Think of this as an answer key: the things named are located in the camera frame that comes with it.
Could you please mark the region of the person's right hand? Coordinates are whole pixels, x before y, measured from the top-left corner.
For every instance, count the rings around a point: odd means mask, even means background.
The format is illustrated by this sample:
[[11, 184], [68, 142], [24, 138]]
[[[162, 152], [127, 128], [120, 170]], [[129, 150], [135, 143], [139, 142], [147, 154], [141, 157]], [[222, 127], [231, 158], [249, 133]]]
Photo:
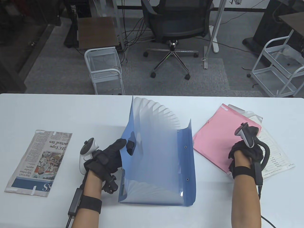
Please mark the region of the person's right hand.
[[[249, 126], [248, 123], [242, 123], [235, 131], [235, 136], [240, 136], [241, 141], [235, 143], [228, 158], [233, 161], [229, 165], [229, 171], [233, 177], [237, 175], [248, 175], [255, 178], [255, 176], [261, 176], [262, 170], [265, 168], [269, 159], [269, 154], [263, 155], [263, 150], [267, 145], [257, 138], [259, 128], [255, 126]], [[249, 167], [244, 165], [236, 166], [236, 152], [240, 151], [247, 161], [249, 161]]]

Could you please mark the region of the person's left hand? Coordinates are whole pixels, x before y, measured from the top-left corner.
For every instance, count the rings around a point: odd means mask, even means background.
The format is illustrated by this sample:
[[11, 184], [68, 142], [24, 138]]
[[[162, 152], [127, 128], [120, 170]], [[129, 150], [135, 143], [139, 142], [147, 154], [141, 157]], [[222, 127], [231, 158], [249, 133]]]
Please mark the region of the person's left hand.
[[126, 146], [127, 152], [132, 155], [135, 145], [133, 141], [120, 138], [103, 151], [93, 152], [92, 158], [84, 163], [84, 168], [93, 172], [102, 182], [109, 182], [112, 174], [122, 167], [120, 150]]

